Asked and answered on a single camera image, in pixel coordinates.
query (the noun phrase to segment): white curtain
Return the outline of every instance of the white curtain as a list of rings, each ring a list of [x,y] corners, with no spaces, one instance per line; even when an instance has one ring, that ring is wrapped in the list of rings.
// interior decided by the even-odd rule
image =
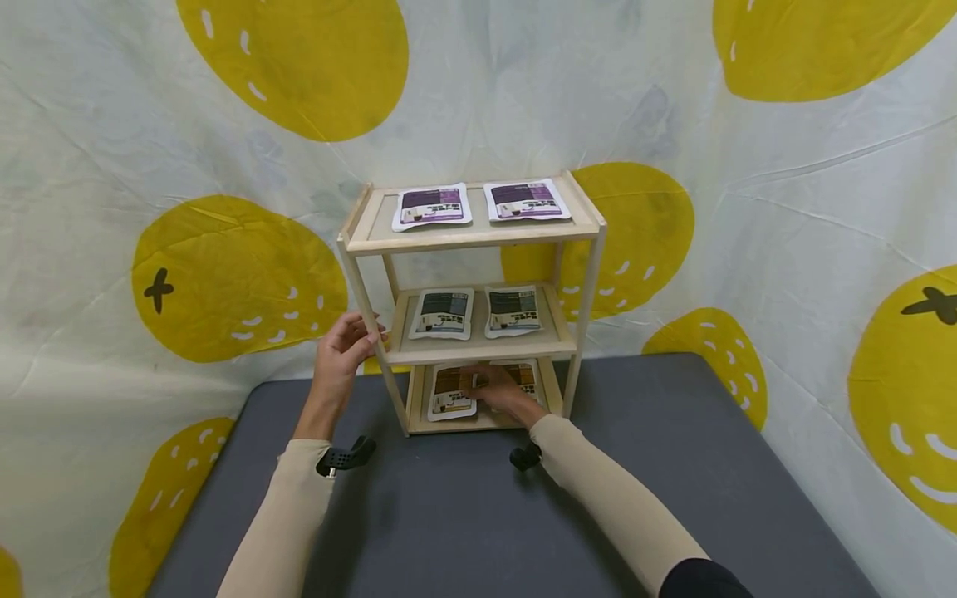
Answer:
[[[956,11],[7,0],[0,595],[144,591],[249,390],[351,303],[364,183],[562,169],[610,226],[589,354],[700,353],[884,595],[952,595]]]

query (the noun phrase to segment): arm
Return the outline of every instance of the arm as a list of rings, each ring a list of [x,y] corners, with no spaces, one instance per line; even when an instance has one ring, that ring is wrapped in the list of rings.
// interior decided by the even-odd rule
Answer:
[[[343,315],[319,343],[312,388],[279,457],[266,497],[233,556],[218,598],[299,598],[334,479],[316,465],[345,409],[359,364],[374,353],[358,312]]]
[[[567,419],[548,414],[501,368],[477,365],[487,379],[467,396],[505,411],[524,425],[542,449],[542,464],[578,499],[641,583],[654,595],[675,565],[707,559],[675,516],[640,481],[592,445]]]

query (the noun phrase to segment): shelf board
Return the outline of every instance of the shelf board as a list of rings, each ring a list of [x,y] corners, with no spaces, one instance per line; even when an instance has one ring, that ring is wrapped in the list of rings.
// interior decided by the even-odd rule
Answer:
[[[571,355],[577,350],[575,339],[568,332],[568,323],[558,303],[555,288],[547,282],[529,282],[537,289],[539,321],[542,329],[517,337],[485,338],[485,322],[488,320],[488,299],[485,287],[476,290],[472,308],[472,333],[468,341],[456,339],[410,340],[409,332],[414,324],[415,308],[420,290],[403,291],[395,303],[391,350],[387,353],[390,365],[427,365],[449,361],[480,361]]]
[[[446,419],[431,422],[426,414],[429,408],[428,397],[432,396],[433,365],[417,365],[412,368],[409,379],[409,399],[406,401],[406,417],[410,434],[428,434],[439,432],[477,432],[480,430],[507,430],[522,425],[505,413],[495,413],[484,403],[478,403],[478,412],[471,417]],[[555,368],[547,357],[538,359],[539,384],[545,393],[548,411],[562,414],[562,392],[555,377]]]
[[[472,222],[465,225],[430,224],[402,233],[392,230],[392,215],[403,188],[373,188],[360,199],[345,227],[345,250],[351,255],[380,255],[487,247],[510,243],[539,243],[594,238],[604,224],[590,199],[569,172],[551,177],[571,213],[569,220],[489,222],[482,183],[468,183]],[[524,183],[538,179],[511,181]]]

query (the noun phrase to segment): wooden shelf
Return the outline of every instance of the wooden shelf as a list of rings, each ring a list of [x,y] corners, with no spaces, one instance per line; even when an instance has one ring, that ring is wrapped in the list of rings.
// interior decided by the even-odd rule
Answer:
[[[406,402],[406,418],[410,434],[428,434],[439,432],[477,432],[480,430],[505,430],[520,428],[522,425],[504,413],[495,413],[481,402],[478,412],[471,417],[459,417],[439,422],[431,422],[427,417],[428,397],[432,396],[433,365],[418,365],[412,368],[409,379],[409,394]],[[562,414],[562,392],[558,388],[555,368],[547,357],[538,359],[539,385],[545,394],[548,411]]]
[[[488,320],[488,298],[485,286],[475,286],[472,309],[472,334],[468,341],[456,339],[409,339],[414,326],[415,308],[421,290],[403,291],[395,303],[392,317],[391,350],[386,354],[390,365],[426,365],[449,361],[477,361],[570,355],[576,350],[574,337],[558,303],[555,288],[547,282],[529,282],[537,288],[539,321],[542,329],[518,337],[485,338]]]
[[[537,179],[509,181],[524,183]],[[392,230],[398,193],[403,188],[374,188],[360,200],[345,250],[351,255],[400,254],[510,243],[544,243],[594,238],[604,221],[578,184],[565,172],[552,177],[571,213],[570,220],[489,222],[482,183],[468,183],[472,222],[465,225],[430,224],[402,233]]]
[[[524,183],[536,179],[521,179],[512,183]],[[567,170],[550,177],[562,199],[568,206],[569,220],[519,220],[516,222],[489,222],[482,182],[466,183],[466,201],[472,211],[472,222],[467,225],[430,224],[403,233],[392,231],[392,216],[395,213],[398,193],[404,188],[374,188],[366,185],[359,201],[345,220],[336,245],[343,261],[345,276],[349,281],[356,302],[362,311],[363,321],[369,330],[376,326],[376,316],[368,297],[366,282],[359,270],[358,258],[364,255],[382,257],[389,290],[395,301],[392,314],[391,350],[380,340],[375,345],[375,355],[382,365],[382,376],[402,432],[463,432],[514,428],[517,424],[506,415],[493,413],[483,405],[473,417],[430,422],[425,416],[422,397],[423,388],[432,383],[432,367],[450,361],[475,362],[496,359],[537,359],[541,382],[545,389],[548,408],[553,413],[568,417],[581,369],[582,350],[588,335],[591,303],[598,284],[598,265],[605,248],[607,224],[598,208],[578,185]],[[427,183],[415,187],[427,187]],[[587,239],[589,244],[588,269],[581,283],[582,317],[575,324],[575,334],[568,332],[568,322],[562,312],[555,285],[559,284],[562,255],[566,241]],[[488,301],[484,285],[476,289],[472,309],[471,338],[468,341],[452,339],[409,339],[415,307],[421,290],[403,291],[392,263],[392,254],[431,252],[469,247],[494,247],[518,243],[555,243],[555,259],[550,282],[529,282],[538,287],[537,301],[542,329],[518,337],[485,338],[485,322],[488,319]],[[551,357],[568,356],[568,377],[565,394],[559,393]],[[413,365],[409,394],[402,400],[392,369],[397,365]]]

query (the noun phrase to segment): gray table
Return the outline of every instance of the gray table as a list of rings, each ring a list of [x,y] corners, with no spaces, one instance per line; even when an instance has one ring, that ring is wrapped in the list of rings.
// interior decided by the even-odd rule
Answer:
[[[308,385],[252,392],[151,596],[215,595]],[[755,596],[877,596],[701,358],[586,361],[572,421]],[[508,463],[527,434],[404,438],[380,377],[356,382],[337,444],[359,434],[379,449],[339,476],[304,596],[644,595],[541,467],[520,475]]]

